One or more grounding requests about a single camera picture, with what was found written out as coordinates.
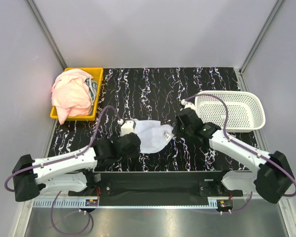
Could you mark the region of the light blue towel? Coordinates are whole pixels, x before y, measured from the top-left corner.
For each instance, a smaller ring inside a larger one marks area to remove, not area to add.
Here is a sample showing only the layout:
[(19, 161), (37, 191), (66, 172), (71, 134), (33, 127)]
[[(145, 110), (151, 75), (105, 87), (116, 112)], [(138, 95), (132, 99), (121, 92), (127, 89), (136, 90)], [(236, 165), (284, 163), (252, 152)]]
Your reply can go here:
[(158, 120), (127, 120), (140, 139), (140, 153), (154, 154), (163, 150), (174, 137), (173, 127)]

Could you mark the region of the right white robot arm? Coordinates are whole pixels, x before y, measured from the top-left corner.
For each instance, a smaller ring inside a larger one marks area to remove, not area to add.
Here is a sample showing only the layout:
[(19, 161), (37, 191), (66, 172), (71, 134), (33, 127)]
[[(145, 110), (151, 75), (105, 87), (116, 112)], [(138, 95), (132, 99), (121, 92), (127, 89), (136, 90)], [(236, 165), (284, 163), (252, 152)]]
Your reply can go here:
[(294, 175), (286, 156), (279, 151), (269, 153), (254, 148), (230, 136), (218, 125), (204, 123), (191, 108), (183, 109), (176, 116), (173, 133), (178, 138), (200, 142), (206, 148), (224, 153), (240, 162), (248, 171), (228, 171), (214, 183), (214, 190), (220, 196), (230, 191), (257, 192), (270, 203), (286, 195), (294, 183)]

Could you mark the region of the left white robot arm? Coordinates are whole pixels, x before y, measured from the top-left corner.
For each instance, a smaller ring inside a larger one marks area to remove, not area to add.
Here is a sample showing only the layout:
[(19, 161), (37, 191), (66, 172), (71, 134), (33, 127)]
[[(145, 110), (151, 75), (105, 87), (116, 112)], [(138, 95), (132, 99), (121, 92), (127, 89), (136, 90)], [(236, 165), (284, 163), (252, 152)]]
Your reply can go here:
[(59, 156), (32, 159), (31, 155), (23, 155), (12, 171), (15, 201), (32, 200), (47, 191), (90, 196), (97, 189), (91, 170), (122, 158), (138, 157), (140, 145), (139, 137), (130, 133), (95, 140), (82, 149)]

